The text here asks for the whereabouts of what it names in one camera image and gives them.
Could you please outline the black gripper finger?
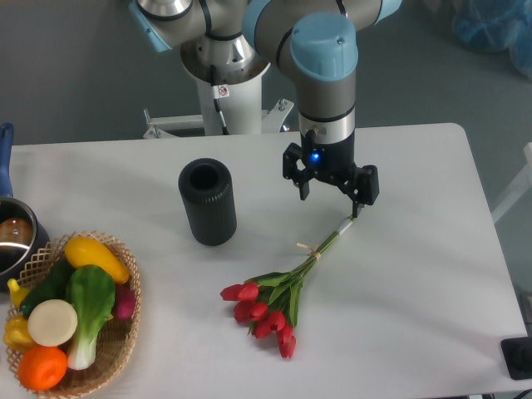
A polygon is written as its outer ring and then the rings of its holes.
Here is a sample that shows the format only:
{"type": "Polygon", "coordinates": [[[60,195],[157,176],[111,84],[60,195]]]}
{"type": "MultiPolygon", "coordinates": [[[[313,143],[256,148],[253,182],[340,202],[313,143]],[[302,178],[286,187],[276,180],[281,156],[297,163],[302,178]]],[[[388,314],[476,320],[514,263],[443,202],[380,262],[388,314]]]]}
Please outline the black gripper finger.
{"type": "Polygon", "coordinates": [[[352,201],[352,217],[357,218],[360,209],[373,205],[380,193],[378,169],[375,165],[355,164],[332,175],[332,182],[352,201]]]}
{"type": "Polygon", "coordinates": [[[307,169],[298,168],[298,162],[303,159],[302,148],[291,143],[283,153],[283,177],[286,180],[291,180],[298,188],[300,200],[305,200],[309,194],[309,180],[311,175],[307,173],[307,169]]]}

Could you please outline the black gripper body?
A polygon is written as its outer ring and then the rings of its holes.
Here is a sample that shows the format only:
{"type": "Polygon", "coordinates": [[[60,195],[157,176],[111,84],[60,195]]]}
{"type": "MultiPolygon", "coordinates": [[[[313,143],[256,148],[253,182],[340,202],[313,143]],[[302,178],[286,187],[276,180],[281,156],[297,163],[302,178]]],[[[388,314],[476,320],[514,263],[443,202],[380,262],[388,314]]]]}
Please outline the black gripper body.
{"type": "Polygon", "coordinates": [[[304,169],[298,183],[302,185],[304,181],[317,178],[330,184],[336,180],[342,185],[351,184],[357,168],[354,162],[355,132],[332,144],[318,143],[317,138],[315,131],[300,135],[304,169]]]}

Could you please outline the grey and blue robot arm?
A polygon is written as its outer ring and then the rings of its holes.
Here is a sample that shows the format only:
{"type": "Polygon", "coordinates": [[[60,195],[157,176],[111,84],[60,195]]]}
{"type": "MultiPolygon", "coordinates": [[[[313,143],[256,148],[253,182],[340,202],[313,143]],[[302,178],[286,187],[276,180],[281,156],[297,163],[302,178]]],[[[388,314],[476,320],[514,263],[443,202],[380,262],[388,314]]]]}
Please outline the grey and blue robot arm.
{"type": "Polygon", "coordinates": [[[133,1],[130,10],[158,52],[180,51],[207,86],[219,132],[242,120],[221,101],[275,67],[295,86],[300,141],[283,153],[283,177],[302,198],[309,182],[338,187],[358,212],[379,194],[377,168],[354,160],[357,33],[398,1],[133,1]]]}

